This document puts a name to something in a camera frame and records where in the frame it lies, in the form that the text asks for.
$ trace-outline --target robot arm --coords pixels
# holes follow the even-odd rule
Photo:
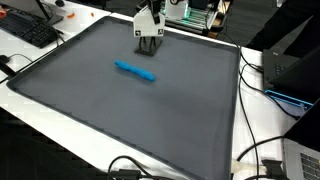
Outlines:
[[[151,11],[154,24],[160,23],[159,12],[161,8],[161,0],[147,0],[148,8]]]

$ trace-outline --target desk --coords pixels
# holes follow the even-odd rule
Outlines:
[[[66,2],[66,6],[62,8],[62,12],[67,14],[68,10],[70,9],[72,9],[76,14],[78,14],[78,12],[80,13],[80,11],[82,14],[86,14],[87,12],[91,13],[93,11],[96,13],[96,19],[65,19],[64,21],[56,24],[55,27],[63,32],[66,32],[68,38],[73,37],[77,33],[81,32],[81,30],[83,30],[85,27],[88,27],[90,24],[94,23],[99,16],[102,17],[110,15],[110,13],[105,11],[92,9],[69,2]],[[120,14],[111,14],[110,16],[132,21],[132,18]],[[166,30],[184,34],[186,36],[205,39],[215,43],[227,44],[221,41],[172,28],[166,28]],[[45,49],[36,49],[27,43],[15,39],[13,36],[7,33],[3,33],[1,31],[0,34],[1,38],[6,39],[6,48],[1,47],[1,52],[6,55],[22,53],[24,55],[32,55],[32,59],[35,60],[55,48],[55,43],[53,43]],[[261,64],[260,52],[244,48],[243,53],[249,62]],[[28,64],[27,61],[18,58],[19,57],[16,57],[9,64],[10,67],[15,70]],[[244,78],[253,86],[261,88],[262,77],[254,72],[254,70],[247,68],[244,72]],[[151,158],[150,156],[147,156],[100,132],[80,124],[77,121],[74,121],[58,112],[48,109],[43,105],[35,103],[12,92],[7,88],[6,82],[0,84],[0,94],[0,106],[3,109],[99,169],[106,170],[114,158],[120,155],[128,155],[147,166],[148,170],[150,169],[149,171],[153,175],[168,176],[175,179],[187,179],[187,177],[184,175],[172,170],[167,165]],[[245,87],[245,85],[242,86],[242,95],[244,99],[244,106],[248,112],[249,121],[251,122],[251,126],[257,141],[282,135],[294,124],[294,121],[283,114],[271,101]],[[252,139],[240,108],[240,103],[237,101],[232,157],[236,158],[251,144]],[[260,159],[262,157],[276,160],[282,159],[282,147],[279,141],[262,145],[258,148],[258,150],[260,153]],[[254,155],[254,151],[250,152],[243,159],[243,162],[255,163]],[[130,162],[125,160],[117,162],[115,167],[134,168]],[[255,175],[254,171],[243,171],[236,174],[235,179],[245,179],[246,177],[253,175]]]

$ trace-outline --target computer monitor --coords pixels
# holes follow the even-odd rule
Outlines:
[[[29,13],[51,25],[63,19],[62,16],[55,15],[53,12],[49,15],[40,0],[0,0],[0,4]]]

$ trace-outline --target blue light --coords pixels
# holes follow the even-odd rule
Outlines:
[[[282,102],[285,102],[285,103],[288,103],[288,104],[292,104],[294,106],[298,106],[298,107],[301,107],[300,104],[296,104],[296,103],[293,103],[293,102],[290,102],[290,101],[286,101],[284,99],[280,99],[280,98],[277,98],[275,96],[270,96],[271,98],[275,99],[275,100],[279,100],[279,101],[282,101]]]
[[[266,91],[265,91],[266,94],[268,94],[268,92],[274,93],[274,94],[279,95],[279,96],[286,97],[286,98],[288,98],[288,99],[292,99],[292,100],[301,102],[301,103],[303,103],[303,104],[307,104],[307,105],[313,106],[313,104],[311,104],[311,103],[309,103],[309,102],[302,101],[302,100],[300,100],[300,99],[296,99],[296,98],[293,98],[293,97],[290,97],[290,96],[287,96],[287,95],[284,95],[284,94],[281,94],[281,93],[277,93],[277,92],[274,92],[274,91],[271,91],[271,90],[266,90]]]

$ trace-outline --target black device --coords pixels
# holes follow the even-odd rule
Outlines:
[[[201,9],[201,10],[205,10],[208,4],[209,4],[209,0],[190,0],[189,1],[189,6],[191,8]]]
[[[0,62],[7,64],[10,61],[10,59],[5,55],[0,55]]]
[[[320,97],[320,46],[298,59],[263,52],[264,91],[271,98],[306,109]]]
[[[159,12],[161,8],[160,0],[147,0],[148,8],[150,9],[153,17],[154,24],[160,23]]]
[[[5,62],[2,62],[1,60],[0,60],[0,71],[5,73],[9,78],[13,78],[14,76],[17,75],[15,71],[13,71],[10,67],[6,65]]]
[[[39,48],[58,38],[53,27],[14,11],[0,20],[0,28]]]
[[[62,0],[56,0],[56,5],[59,7],[63,7],[64,6],[64,2]]]
[[[291,180],[320,179],[320,99],[284,135],[284,168]]]
[[[47,12],[40,0],[0,0],[0,4],[31,14],[51,25],[63,19],[63,16],[56,15],[54,12]]]

